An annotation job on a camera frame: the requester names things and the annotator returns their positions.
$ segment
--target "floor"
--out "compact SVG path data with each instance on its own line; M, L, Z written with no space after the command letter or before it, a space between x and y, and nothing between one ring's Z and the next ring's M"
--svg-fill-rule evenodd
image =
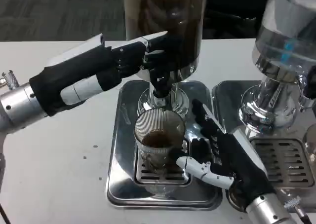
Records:
M123 0L0 0L0 41L125 39Z

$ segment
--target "white table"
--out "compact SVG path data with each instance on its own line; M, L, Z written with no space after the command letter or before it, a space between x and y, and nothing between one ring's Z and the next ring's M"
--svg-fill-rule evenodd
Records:
M43 69L50 57L79 43L0 42L0 70L13 70L20 83L27 82ZM209 89L224 80L261 79L251 61L253 45L253 39L203 41L199 67L189 79L201 81ZM122 210L111 206L105 195L105 183L119 89L126 81L78 108L7 136L0 202L11 222L250 223L247 215L233 209L225 197L222 205L211 212ZM316 215L310 217L316 223Z

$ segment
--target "brown liquid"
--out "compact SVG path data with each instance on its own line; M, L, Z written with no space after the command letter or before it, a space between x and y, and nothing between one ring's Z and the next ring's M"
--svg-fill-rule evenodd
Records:
M172 139L163 131L154 131L144 137L142 144L152 148L168 148L172 146Z
M168 31L182 39L176 68L199 55L205 0L124 0L128 39Z

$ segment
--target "robotic arm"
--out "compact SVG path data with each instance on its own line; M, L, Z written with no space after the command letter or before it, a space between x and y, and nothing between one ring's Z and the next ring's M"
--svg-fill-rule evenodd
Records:
M233 193L254 224L296 223L278 200L264 164L244 134L239 129L226 133L207 106L197 100L193 101L193 113L201 134L218 150L220 164L198 158L197 161L194 156L173 149L170 157L177 165L202 181ZM192 141L192 147L205 145L205 140Z
M179 41L160 32L105 47L102 34L52 58L28 83L0 96L0 133L14 133L46 116L77 107L88 98L110 90L122 78L155 69L152 58L172 60L166 52Z

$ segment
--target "stainless steel tray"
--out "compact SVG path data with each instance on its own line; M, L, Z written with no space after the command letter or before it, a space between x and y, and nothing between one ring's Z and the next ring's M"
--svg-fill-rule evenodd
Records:
M291 194L301 196L302 207L306 211L316 212L316 159L314 154L316 143L314 145L313 143L309 145L304 143L308 128L316 123L315 115L312 110L307 110L304 113L297 110L294 124L288 129L274 132L271 136L250 131L240 121L238 109L243 93L259 83L260 81L224 81L218 84L212 90L214 115L227 132L237 127L244 131L265 165L268 166L269 179L273 182L276 190L287 189ZM293 99L297 100L298 95L298 87L294 86ZM288 143L289 145L281 145L280 147L279 143ZM278 169L269 169L273 163L277 165Z
M184 173L176 174L177 178L173 176L168 180L168 184L166 180L160 184L160 180L155 176L150 177L154 182L150 179L139 179L139 169L142 167L138 160L133 128L137 119L138 99L148 87L147 82L134 80L127 82L120 90L106 186L109 201L123 208L217 208L222 201L222 190L196 178L183 177ZM179 87L187 94L190 104L192 99L196 98L211 108L210 92L201 82L183 81L179 83ZM189 141L191 151L194 148L190 142L200 136L191 109L186 116L186 128L185 137Z

